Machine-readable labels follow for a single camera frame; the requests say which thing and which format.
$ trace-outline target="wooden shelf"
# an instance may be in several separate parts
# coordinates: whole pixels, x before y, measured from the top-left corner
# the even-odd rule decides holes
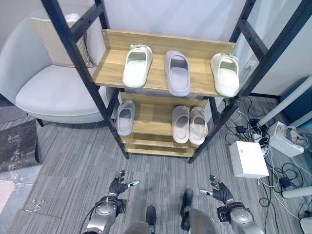
[[[136,105],[133,133],[172,136],[172,111],[176,106],[205,108],[207,100],[177,97],[157,97],[121,93],[122,100],[133,100]]]
[[[158,136],[150,134],[132,133],[129,136],[122,136],[121,140],[125,144],[160,146],[170,148],[197,148],[198,145],[193,145],[190,141],[185,144],[179,144],[174,141],[172,136]]]
[[[164,55],[169,50],[177,50],[188,58],[190,64],[191,94],[216,97],[220,95],[215,90],[210,59],[217,53],[229,54],[235,46],[235,43],[229,42],[114,30],[103,30],[103,38],[107,50],[93,74],[96,85],[126,88],[122,83],[122,74],[130,45],[146,44],[153,51],[153,62],[141,89],[168,92]]]
[[[167,148],[147,145],[125,144],[126,151],[135,154],[168,155],[178,157],[192,157],[194,148]]]

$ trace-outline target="white wall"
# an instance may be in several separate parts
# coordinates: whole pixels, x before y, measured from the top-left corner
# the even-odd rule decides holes
[[[89,0],[58,0],[60,6],[63,4],[77,4],[89,6]],[[42,8],[41,0],[0,0],[0,50],[5,40],[31,12]]]
[[[229,41],[245,0],[105,0],[111,29]]]
[[[269,48],[301,0],[257,0],[248,21]],[[280,95],[297,80],[312,74],[312,19],[306,23],[283,55],[273,65],[254,93]],[[241,85],[253,72],[250,61],[258,64],[255,55],[241,35],[235,54],[239,58]]]

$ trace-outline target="power strip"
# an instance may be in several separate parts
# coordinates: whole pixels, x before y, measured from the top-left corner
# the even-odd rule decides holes
[[[254,133],[253,134],[253,141],[254,141],[254,143],[259,143],[260,140],[261,140],[261,137],[262,136],[260,134]]]

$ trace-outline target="slipper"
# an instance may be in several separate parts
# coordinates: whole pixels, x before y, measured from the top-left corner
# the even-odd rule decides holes
[[[232,55],[216,54],[210,62],[215,90],[226,97],[234,97],[239,91],[238,63]]]
[[[205,140],[207,129],[207,115],[204,109],[194,107],[191,110],[190,141],[195,145],[201,145]]]
[[[165,54],[164,68],[169,93],[177,97],[190,94],[190,65],[187,58],[179,51],[170,50]]]
[[[131,100],[123,101],[117,112],[117,132],[121,136],[130,135],[136,114],[136,105]]]
[[[186,106],[177,106],[172,112],[172,136],[177,143],[189,139],[190,111]]]
[[[123,70],[122,82],[130,88],[142,87],[147,79],[153,52],[147,45],[131,45]]]

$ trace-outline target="black metal frame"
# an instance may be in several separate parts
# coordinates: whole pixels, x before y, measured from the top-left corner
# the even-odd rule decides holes
[[[64,44],[69,57],[75,65],[79,75],[81,76],[84,85],[88,89],[104,120],[107,122],[108,127],[112,132],[120,149],[122,150],[124,156],[126,157],[126,159],[129,159],[129,155],[125,151],[124,144],[122,143],[117,133],[114,122],[111,119],[111,115],[114,111],[115,106],[119,104],[118,94],[120,93],[120,91],[122,91],[122,89],[114,89],[109,105],[106,108],[98,93],[99,87],[94,85],[94,83],[92,82],[92,77],[76,46],[76,42],[86,32],[86,30],[90,27],[90,25],[97,17],[99,17],[100,19],[102,28],[109,28],[104,1],[95,0],[95,4],[71,28],[67,26],[64,15],[60,9],[57,0],[41,1],[62,43]],[[231,99],[230,104],[226,106],[221,116],[217,111],[215,98],[204,97],[204,99],[208,99],[210,102],[214,125],[210,130],[209,135],[206,137],[204,143],[196,149],[193,157],[190,158],[189,163],[194,162],[200,152],[207,146],[207,144],[212,140],[212,138],[216,135],[219,129],[226,123],[226,121],[240,106],[241,102],[243,102],[247,98],[247,96],[251,93],[255,86],[261,81],[261,79],[265,76],[269,69],[274,65],[277,59],[282,55],[282,53],[285,51],[285,49],[292,42],[294,37],[301,30],[303,25],[312,15],[312,0],[302,0],[282,32],[274,41],[273,45],[268,49],[247,21],[255,2],[256,0],[246,0],[242,13],[231,36],[230,42],[236,42],[239,35],[242,33],[246,38],[249,46],[253,50],[254,54],[256,55],[257,59],[259,60],[259,64],[254,72],[251,74],[249,79],[246,81],[244,86],[240,89],[237,96]]]
[[[312,0],[302,0],[292,17],[289,19],[288,23],[285,25],[282,32],[274,41],[273,45],[267,50],[261,39],[257,36],[254,29],[247,22],[247,17],[251,12],[254,3],[255,0],[246,1],[244,9],[248,12],[246,14],[242,12],[240,19],[238,20],[234,32],[231,36],[231,41],[236,42],[240,32],[243,33],[256,57],[259,59],[259,64],[254,72],[251,74],[249,79],[246,81],[244,86],[240,89],[237,96],[231,99],[230,104],[225,108],[223,114],[220,116],[217,125],[214,124],[204,143],[197,148],[193,157],[189,160],[189,163],[194,162],[200,152],[207,146],[207,144],[216,135],[219,129],[226,123],[226,121],[239,107],[241,102],[246,99],[246,97],[252,92],[255,86],[261,81],[261,79],[270,70],[270,68],[274,65],[278,58],[283,54],[285,49],[292,42],[292,40],[295,38],[295,36],[299,33],[301,28],[312,15]],[[214,115],[218,115],[218,113],[216,114],[213,110],[213,104],[210,103],[210,106],[212,108],[212,114],[214,118]]]
[[[113,96],[108,105],[109,109],[107,109],[100,94],[98,93],[99,87],[94,85],[88,68],[86,67],[79,49],[76,46],[77,40],[87,31],[87,29],[96,20],[97,17],[99,17],[102,27],[108,28],[108,21],[104,15],[104,2],[102,0],[95,0],[95,4],[71,28],[69,28],[57,0],[41,1],[99,112],[106,121],[123,155],[126,157],[126,159],[129,159],[129,154],[125,151],[124,144],[122,143],[117,133],[115,124],[111,119],[113,107],[115,107],[115,103],[118,100],[117,97],[120,89],[114,89]]]

